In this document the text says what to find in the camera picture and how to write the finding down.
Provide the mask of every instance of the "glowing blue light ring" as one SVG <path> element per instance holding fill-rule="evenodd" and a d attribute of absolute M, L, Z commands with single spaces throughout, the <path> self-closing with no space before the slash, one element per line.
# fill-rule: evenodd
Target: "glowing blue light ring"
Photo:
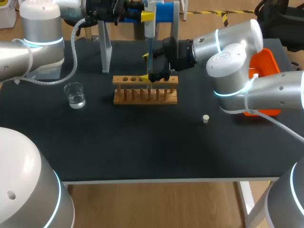
<path fill-rule="evenodd" d="M 58 186 L 59 186 L 58 200 L 57 200 L 57 204 L 56 204 L 55 210 L 54 210 L 54 212 L 53 212 L 51 218 L 49 219 L 49 221 L 47 222 L 47 224 L 46 224 L 43 228 L 47 228 L 47 227 L 51 224 L 51 222 L 52 222 L 52 220 L 54 219 L 54 217 L 55 217 L 55 215 L 56 215 L 56 212 L 57 212 L 57 210 L 58 210 L 58 208 L 59 208 L 59 203 L 60 203 L 60 198 L 61 198 L 61 184 L 60 184 L 60 180 L 59 180 L 59 178 L 58 178 L 58 176 L 57 176 L 56 173 L 55 173 L 55 175 L 56 175 L 56 177 L 57 177 Z"/>
<path fill-rule="evenodd" d="M 221 50 L 220 50 L 220 46 L 219 46 L 219 30 L 215 30 L 215 42 L 217 44 L 217 48 L 218 48 L 218 52 L 221 53 Z"/>
<path fill-rule="evenodd" d="M 302 102 L 302 107 L 303 107 L 303 109 L 304 109 L 304 72 L 303 72 L 303 74 L 302 74 L 300 91 L 301 91 L 301 102 Z"/>
<path fill-rule="evenodd" d="M 232 93 L 232 94 L 218 94 L 217 92 L 214 91 L 214 93 L 218 96 L 233 96 L 233 95 L 236 95 L 236 94 L 239 94 L 239 93 L 242 93 L 243 91 L 245 90 L 245 87 L 242 88 L 241 90 L 235 92 L 235 93 Z"/>
<path fill-rule="evenodd" d="M 293 177 L 294 177 L 294 169 L 295 169 L 295 165 L 293 166 L 291 173 L 290 173 L 290 188 L 291 188 L 291 192 L 293 194 L 295 203 L 297 204 L 299 210 L 301 211 L 302 215 L 304 216 L 304 209 L 302 208 L 300 201 L 298 200 L 296 194 L 295 194 L 295 189 L 294 189 L 294 181 L 293 181 Z"/>
<path fill-rule="evenodd" d="M 245 87 L 244 87 L 244 88 L 242 88 L 241 90 L 239 90 L 239 91 L 237 91 L 237 92 L 235 92 L 235 93 L 231 93 L 231 94 L 218 94 L 218 93 L 215 92 L 215 91 L 214 91 L 214 93 L 215 93 L 216 95 L 218 95 L 218 96 L 233 96 L 233 95 L 236 95 L 236 94 L 240 94 L 240 93 L 242 93 L 242 92 L 248 90 L 248 89 L 251 87 L 251 85 L 252 85 L 254 79 L 255 79 L 255 78 L 252 78 L 250 81 L 248 81 L 248 82 L 245 84 Z"/>
<path fill-rule="evenodd" d="M 39 42 L 32 42 L 32 41 L 28 41 L 28 40 L 24 39 L 24 41 L 27 42 L 28 44 L 37 45 L 37 46 L 57 44 L 57 43 L 60 43 L 62 40 L 63 40 L 63 37 L 56 41 L 39 43 Z"/>

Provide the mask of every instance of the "white table frame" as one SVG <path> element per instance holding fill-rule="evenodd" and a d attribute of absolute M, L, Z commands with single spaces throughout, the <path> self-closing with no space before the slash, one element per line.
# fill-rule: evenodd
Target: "white table frame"
<path fill-rule="evenodd" d="M 245 227 L 255 228 L 262 220 L 269 215 L 265 206 L 269 187 L 265 190 L 258 202 L 255 204 L 249 185 L 249 181 L 276 181 L 278 178 L 193 178 L 193 179 L 143 179 L 143 180 L 92 180 L 92 181 L 64 181 L 67 187 L 69 184 L 121 184 L 121 183 L 178 183 L 178 182 L 237 182 L 238 191 L 241 197 L 242 209 L 245 216 Z"/>
<path fill-rule="evenodd" d="M 182 6 L 182 12 L 184 13 L 184 20 L 187 19 L 187 12 L 188 12 L 188 0 L 180 0 Z"/>

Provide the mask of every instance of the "clear liquid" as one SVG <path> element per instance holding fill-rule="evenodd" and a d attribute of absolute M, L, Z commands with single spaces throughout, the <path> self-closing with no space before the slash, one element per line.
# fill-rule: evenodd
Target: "clear liquid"
<path fill-rule="evenodd" d="M 85 96 L 81 92 L 72 93 L 68 96 L 70 106 L 74 109 L 82 108 L 86 104 Z"/>

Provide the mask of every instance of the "hazard tape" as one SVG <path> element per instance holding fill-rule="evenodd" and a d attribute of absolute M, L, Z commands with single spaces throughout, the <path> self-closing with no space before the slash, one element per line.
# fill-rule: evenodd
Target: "hazard tape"
<path fill-rule="evenodd" d="M 254 13 L 254 10 L 207 10 L 207 11 L 188 11 L 187 14 L 217 14 L 222 15 L 222 13 Z"/>
<path fill-rule="evenodd" d="M 187 14 L 215 14 L 218 16 L 222 16 L 222 20 L 224 23 L 224 26 L 229 26 L 228 24 L 228 18 L 227 15 L 229 13 L 254 13 L 254 10 L 208 10 L 208 11 L 190 11 L 187 12 Z"/>
<path fill-rule="evenodd" d="M 225 27 L 229 26 L 227 14 L 226 13 L 222 13 L 221 16 L 222 16 L 222 20 L 223 20 L 224 26 Z"/>

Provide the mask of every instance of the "wooden floor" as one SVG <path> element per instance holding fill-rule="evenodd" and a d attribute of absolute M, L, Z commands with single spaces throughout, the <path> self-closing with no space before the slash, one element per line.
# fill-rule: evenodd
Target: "wooden floor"
<path fill-rule="evenodd" d="M 189 11 L 254 10 L 259 0 L 189 0 Z M 303 0 L 290 0 L 298 6 Z M 255 18 L 254 14 L 228 14 L 230 25 Z M 111 40 L 134 40 L 133 25 L 108 25 Z M 220 16 L 188 15 L 180 20 L 180 39 L 223 28 Z M 62 22 L 64 38 L 70 39 L 72 28 Z M 96 27 L 93 34 L 98 34 Z M 159 39 L 170 34 L 170 24 L 161 24 Z M 0 40 L 23 38 L 18 16 L 12 29 L 0 29 Z M 303 52 L 288 53 L 304 66 Z M 251 182 L 255 201 L 266 189 L 267 182 Z M 72 188 L 75 204 L 75 228 L 242 228 L 243 216 L 238 194 L 232 182 L 76 185 Z M 266 228 L 266 221 L 260 228 Z"/>

